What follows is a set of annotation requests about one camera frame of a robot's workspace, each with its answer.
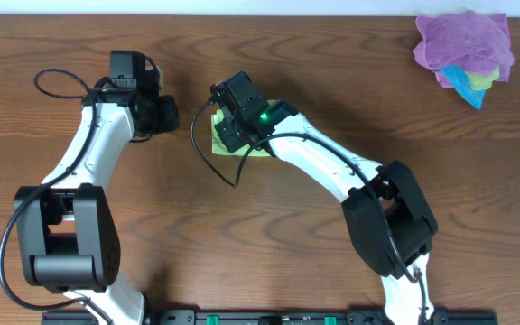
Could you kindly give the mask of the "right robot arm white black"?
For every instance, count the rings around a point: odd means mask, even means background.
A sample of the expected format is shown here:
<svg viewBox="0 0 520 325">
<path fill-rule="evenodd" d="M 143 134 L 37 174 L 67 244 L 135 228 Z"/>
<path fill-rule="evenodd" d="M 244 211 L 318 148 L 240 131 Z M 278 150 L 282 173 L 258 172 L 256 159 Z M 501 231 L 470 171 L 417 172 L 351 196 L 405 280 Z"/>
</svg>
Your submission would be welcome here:
<svg viewBox="0 0 520 325">
<path fill-rule="evenodd" d="M 426 268 L 438 225 L 410 169 L 352 153 L 283 101 L 221 101 L 211 118 L 218 140 L 247 158 L 254 150 L 312 177 L 340 203 L 357 254 L 380 275 L 393 324 L 426 324 L 434 313 Z"/>
</svg>

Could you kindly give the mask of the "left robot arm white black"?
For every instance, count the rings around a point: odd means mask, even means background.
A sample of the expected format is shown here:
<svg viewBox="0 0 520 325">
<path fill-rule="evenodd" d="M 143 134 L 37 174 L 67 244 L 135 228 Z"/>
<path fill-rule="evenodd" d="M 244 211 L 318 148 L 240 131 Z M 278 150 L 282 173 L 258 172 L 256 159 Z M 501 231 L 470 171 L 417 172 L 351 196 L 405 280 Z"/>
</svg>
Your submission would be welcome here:
<svg viewBox="0 0 520 325">
<path fill-rule="evenodd" d="M 141 324 L 145 298 L 119 272 L 121 246 L 106 192 L 133 137 L 175 130 L 178 108 L 157 90 L 104 88 L 95 96 L 83 99 L 79 129 L 42 185 L 15 194 L 23 275 L 31 286 L 84 305 L 101 324 Z"/>
</svg>

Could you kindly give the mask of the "green microfiber cloth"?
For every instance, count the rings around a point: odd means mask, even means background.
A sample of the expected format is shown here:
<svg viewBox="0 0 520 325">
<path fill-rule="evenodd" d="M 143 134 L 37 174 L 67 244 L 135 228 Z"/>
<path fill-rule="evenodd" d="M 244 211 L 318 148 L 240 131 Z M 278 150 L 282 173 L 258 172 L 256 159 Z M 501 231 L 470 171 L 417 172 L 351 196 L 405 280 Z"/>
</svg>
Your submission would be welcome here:
<svg viewBox="0 0 520 325">
<path fill-rule="evenodd" d="M 215 155 L 242 157 L 250 148 L 250 143 L 242 135 L 239 116 L 231 113 L 218 99 L 213 104 L 218 109 L 210 116 L 212 152 Z"/>
</svg>

